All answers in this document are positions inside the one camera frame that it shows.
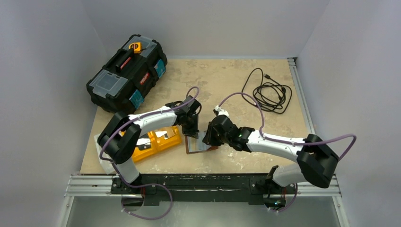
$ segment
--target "yellow plastic case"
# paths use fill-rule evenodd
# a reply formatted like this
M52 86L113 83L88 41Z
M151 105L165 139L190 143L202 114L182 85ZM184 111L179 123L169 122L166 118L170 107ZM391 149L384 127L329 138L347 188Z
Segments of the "yellow plastic case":
M155 131L148 132L150 148L140 150L137 146L132 155L134 162L138 162L149 156L160 153L181 143L181 136L177 126L163 127Z

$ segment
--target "yellow tray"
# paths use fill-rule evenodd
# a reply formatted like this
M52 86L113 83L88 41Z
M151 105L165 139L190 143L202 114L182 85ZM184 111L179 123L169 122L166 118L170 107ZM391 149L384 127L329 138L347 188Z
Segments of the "yellow tray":
M138 162L181 143L177 126L163 127L148 132L147 138L138 140L132 159Z

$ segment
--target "clear plastic lid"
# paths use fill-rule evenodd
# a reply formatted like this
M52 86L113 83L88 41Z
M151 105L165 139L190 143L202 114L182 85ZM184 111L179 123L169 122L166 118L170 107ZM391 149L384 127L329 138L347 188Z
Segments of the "clear plastic lid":
M127 81L124 77L102 70L89 85L93 87L94 94L106 98L107 94L115 96Z

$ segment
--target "toolbox handle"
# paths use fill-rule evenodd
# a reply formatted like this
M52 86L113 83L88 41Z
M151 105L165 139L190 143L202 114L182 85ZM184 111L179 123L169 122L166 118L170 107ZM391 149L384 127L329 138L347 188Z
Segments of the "toolbox handle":
M121 72L121 70L125 67L126 64L133 58L134 56L134 49L128 49L128 51L118 60L115 64L115 71Z

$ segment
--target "red component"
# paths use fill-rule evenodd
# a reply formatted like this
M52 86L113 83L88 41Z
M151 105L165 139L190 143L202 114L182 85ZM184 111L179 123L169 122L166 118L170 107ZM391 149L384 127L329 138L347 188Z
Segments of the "red component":
M131 57L128 57L127 60L124 61L124 63L121 65L120 69L122 70L124 66L131 60Z
M149 73L147 72L143 78L140 80L140 84L143 85L145 83L145 81L149 78Z

